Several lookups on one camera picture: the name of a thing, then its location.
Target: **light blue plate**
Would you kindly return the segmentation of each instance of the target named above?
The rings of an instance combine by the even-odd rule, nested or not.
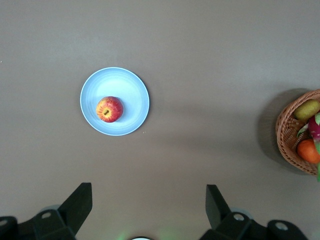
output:
[[[136,238],[132,238],[131,240],[151,240],[151,238],[146,238],[146,237],[136,237]]]
[[[108,96],[119,98],[123,105],[123,114],[115,122],[104,122],[96,113],[98,102]],[[150,100],[146,86],[137,75],[124,68],[107,67],[85,81],[80,106],[84,118],[94,129],[111,136],[122,136],[142,125],[148,115]]]

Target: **gray table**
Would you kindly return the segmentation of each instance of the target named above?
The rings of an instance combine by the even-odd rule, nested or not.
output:
[[[320,88],[320,3],[0,0],[0,215],[28,220],[91,182],[79,240],[196,240],[206,184],[266,225],[320,237],[320,185],[275,146],[282,108]],[[80,109],[106,67],[143,80],[135,132],[99,133]]]

